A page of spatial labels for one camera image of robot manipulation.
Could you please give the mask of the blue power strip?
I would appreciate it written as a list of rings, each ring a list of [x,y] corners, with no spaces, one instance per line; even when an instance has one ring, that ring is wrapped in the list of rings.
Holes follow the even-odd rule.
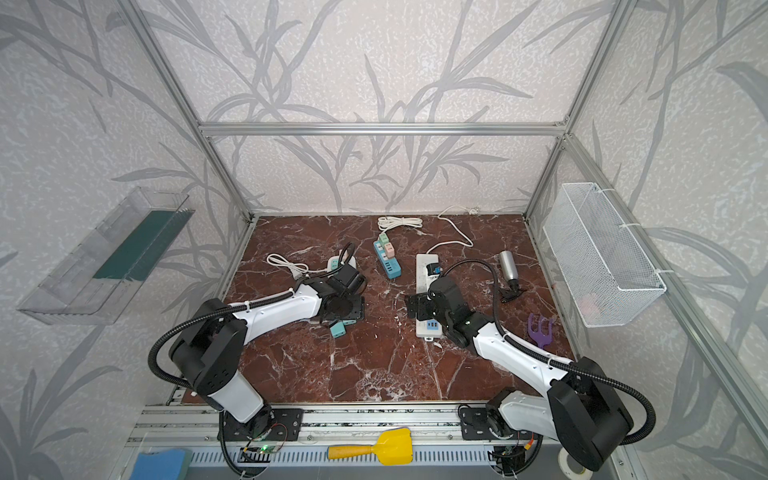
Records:
[[[384,232],[388,236],[388,232],[390,230],[393,230],[398,227],[411,227],[411,228],[420,229],[422,227],[422,220],[417,217],[382,216],[378,218],[377,226],[379,229],[379,234],[381,232]],[[398,263],[396,257],[394,258],[387,257],[384,249],[384,245],[382,245],[379,242],[378,236],[373,243],[375,254],[380,264],[382,265],[387,278],[390,280],[394,280],[401,276],[402,274],[401,266]]]

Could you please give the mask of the white long power strip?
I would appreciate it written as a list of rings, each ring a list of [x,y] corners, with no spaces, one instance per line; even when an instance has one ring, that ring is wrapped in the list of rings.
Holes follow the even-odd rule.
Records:
[[[439,256],[436,254],[436,250],[439,247],[453,244],[458,244],[464,247],[472,247],[474,245],[473,241],[464,234],[452,220],[444,216],[447,211],[453,208],[454,205],[447,207],[437,216],[437,218],[447,221],[462,237],[462,240],[438,242],[433,247],[430,247],[426,253],[419,253],[416,255],[415,281],[417,295],[426,294],[429,286],[442,272],[442,267],[439,264]],[[417,307],[415,318],[417,337],[424,339],[426,342],[432,342],[443,336],[442,326],[437,320],[428,317],[424,308]]]

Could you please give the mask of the white square power strip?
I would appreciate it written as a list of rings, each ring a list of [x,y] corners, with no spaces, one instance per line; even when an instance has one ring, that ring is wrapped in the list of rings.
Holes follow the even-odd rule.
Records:
[[[305,263],[291,262],[282,255],[276,253],[270,253],[266,257],[266,263],[274,267],[288,270],[295,280],[299,280],[304,277],[318,277],[331,274],[341,267],[339,255],[329,258],[326,267],[319,270],[311,270],[310,267]]]

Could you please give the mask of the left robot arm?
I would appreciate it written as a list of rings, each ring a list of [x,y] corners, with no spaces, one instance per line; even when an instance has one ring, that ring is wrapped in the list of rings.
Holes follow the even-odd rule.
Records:
[[[149,350],[152,374],[189,389],[242,425],[270,414],[268,402],[240,372],[246,346],[295,322],[317,319],[331,327],[363,315],[367,280],[352,263],[356,245],[347,243],[337,266],[304,275],[294,287],[253,301],[204,302],[196,316],[161,335]]]

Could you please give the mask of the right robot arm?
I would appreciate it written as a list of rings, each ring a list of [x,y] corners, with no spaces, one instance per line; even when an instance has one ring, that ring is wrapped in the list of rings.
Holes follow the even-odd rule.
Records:
[[[640,391],[605,375],[593,360],[551,354],[507,330],[498,315],[472,309],[436,256],[420,254],[409,317],[434,321],[455,346],[493,362],[534,389],[506,389],[486,405],[491,432],[501,439],[524,430],[558,441],[575,461],[599,470],[619,446],[647,438],[657,416]]]

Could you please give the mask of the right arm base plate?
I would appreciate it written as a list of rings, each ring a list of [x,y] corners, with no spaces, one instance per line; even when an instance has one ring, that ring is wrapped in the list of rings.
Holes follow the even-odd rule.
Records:
[[[457,407],[461,436],[470,440],[501,440],[501,427],[497,418],[486,407],[474,407],[462,403]]]

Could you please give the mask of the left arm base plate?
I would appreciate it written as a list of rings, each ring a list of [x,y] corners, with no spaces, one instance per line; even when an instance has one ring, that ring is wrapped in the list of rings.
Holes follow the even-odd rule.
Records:
[[[232,441],[297,441],[304,410],[301,408],[263,407],[245,423],[227,411],[222,413],[218,439]]]

